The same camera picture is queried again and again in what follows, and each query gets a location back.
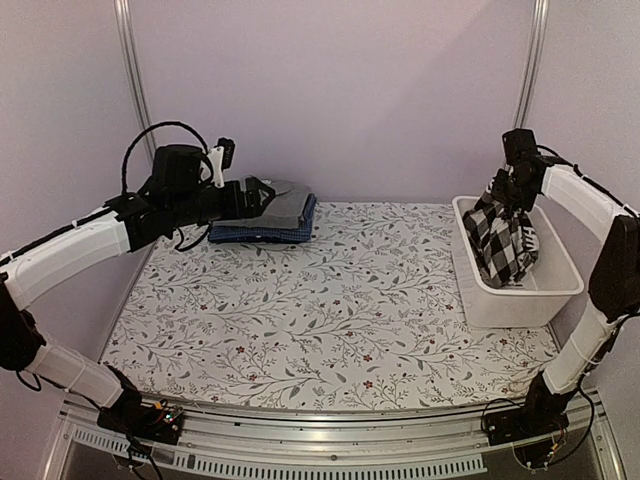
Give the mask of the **folded blue checkered shirt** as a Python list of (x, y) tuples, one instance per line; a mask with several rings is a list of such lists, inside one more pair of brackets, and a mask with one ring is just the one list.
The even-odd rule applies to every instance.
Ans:
[(208, 234), (211, 243), (301, 244), (311, 240), (317, 197), (310, 194), (302, 212), (301, 223), (292, 229), (271, 227), (236, 227), (214, 225)]

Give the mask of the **left aluminium frame post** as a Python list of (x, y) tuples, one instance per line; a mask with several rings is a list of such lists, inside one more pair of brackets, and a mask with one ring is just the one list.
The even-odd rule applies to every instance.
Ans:
[(151, 118), (144, 91), (139, 64), (131, 7), (128, 0), (114, 0), (116, 26), (121, 45), (125, 73), (133, 102), (133, 108), (141, 130), (151, 126)]

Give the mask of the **right aluminium frame post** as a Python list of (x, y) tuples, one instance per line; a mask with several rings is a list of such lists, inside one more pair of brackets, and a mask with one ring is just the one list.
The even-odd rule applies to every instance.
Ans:
[(514, 115), (514, 128), (524, 128), (527, 124), (544, 51), (549, 5), (549, 0), (534, 1), (524, 74)]

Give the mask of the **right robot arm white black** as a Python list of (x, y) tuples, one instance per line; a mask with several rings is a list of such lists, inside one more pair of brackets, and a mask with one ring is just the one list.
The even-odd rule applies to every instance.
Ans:
[(506, 199), (530, 207), (538, 195), (556, 202), (600, 241), (584, 312), (560, 353), (531, 381), (519, 408), (488, 413), (482, 428), (493, 445), (564, 429), (569, 401), (610, 352), (624, 322), (639, 313), (639, 214), (557, 156), (536, 144), (506, 146)]

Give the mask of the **folded grey polo shirt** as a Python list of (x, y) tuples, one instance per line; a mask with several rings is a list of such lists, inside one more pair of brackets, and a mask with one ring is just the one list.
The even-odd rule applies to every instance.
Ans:
[(260, 216), (242, 219), (239, 225), (246, 228), (298, 228), (308, 217), (308, 205), (315, 198), (311, 188), (288, 180), (262, 179), (262, 182), (274, 190), (275, 198)]

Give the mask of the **black white checkered shirt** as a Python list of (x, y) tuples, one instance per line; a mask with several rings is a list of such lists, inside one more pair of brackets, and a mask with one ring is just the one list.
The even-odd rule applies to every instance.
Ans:
[(516, 286), (538, 261), (539, 239), (528, 214), (510, 210), (495, 200), (492, 183), (462, 220), (481, 279), (487, 286)]

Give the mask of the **aluminium front rail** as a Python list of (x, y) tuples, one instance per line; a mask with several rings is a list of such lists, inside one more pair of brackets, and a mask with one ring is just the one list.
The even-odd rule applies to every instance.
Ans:
[(67, 398), (45, 479), (626, 479), (599, 395), (569, 404), (567, 429), (491, 444), (482, 421), (512, 402), (377, 412), (311, 412), (184, 401), (173, 445), (132, 452)]

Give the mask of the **aluminium frame post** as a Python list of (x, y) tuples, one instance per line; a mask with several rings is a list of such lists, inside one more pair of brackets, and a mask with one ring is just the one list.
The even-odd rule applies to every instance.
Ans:
[(116, 26), (121, 45), (125, 73), (133, 102), (133, 108), (141, 130), (151, 126), (151, 118), (144, 91), (139, 64), (131, 7), (128, 0), (114, 0)]
[(524, 128), (527, 124), (544, 51), (549, 5), (549, 0), (534, 1), (524, 74), (514, 115), (514, 128)]

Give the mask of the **floral patterned table cloth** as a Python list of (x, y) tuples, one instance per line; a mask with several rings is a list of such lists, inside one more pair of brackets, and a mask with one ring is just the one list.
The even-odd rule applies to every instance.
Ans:
[(309, 242), (159, 242), (102, 355), (139, 389), (295, 410), (399, 410), (524, 395), (546, 328), (465, 319), (448, 205), (322, 203)]

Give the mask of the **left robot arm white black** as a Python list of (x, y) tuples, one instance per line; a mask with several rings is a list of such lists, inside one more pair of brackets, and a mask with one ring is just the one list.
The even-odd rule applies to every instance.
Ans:
[(249, 177), (227, 180), (235, 143), (221, 138), (209, 146), (191, 126), (197, 145), (156, 149), (151, 174), (137, 191), (121, 192), (91, 214), (1, 258), (1, 367), (28, 372), (59, 389), (85, 397), (128, 434), (148, 426), (137, 389), (114, 370), (61, 346), (38, 331), (29, 307), (54, 287), (106, 260), (137, 252), (187, 226), (261, 216), (275, 190)]

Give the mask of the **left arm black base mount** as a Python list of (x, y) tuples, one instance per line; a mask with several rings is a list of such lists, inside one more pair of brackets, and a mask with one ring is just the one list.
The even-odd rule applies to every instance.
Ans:
[(145, 404), (140, 399), (120, 399), (102, 409), (97, 425), (103, 429), (167, 445), (177, 445), (184, 424), (184, 409), (166, 400)]

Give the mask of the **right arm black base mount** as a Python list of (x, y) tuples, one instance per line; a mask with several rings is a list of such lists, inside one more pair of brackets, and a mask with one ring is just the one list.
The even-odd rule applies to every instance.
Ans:
[(480, 427), (490, 446), (531, 439), (541, 435), (564, 432), (569, 426), (565, 413), (531, 417), (524, 405), (508, 398), (488, 402), (482, 410)]

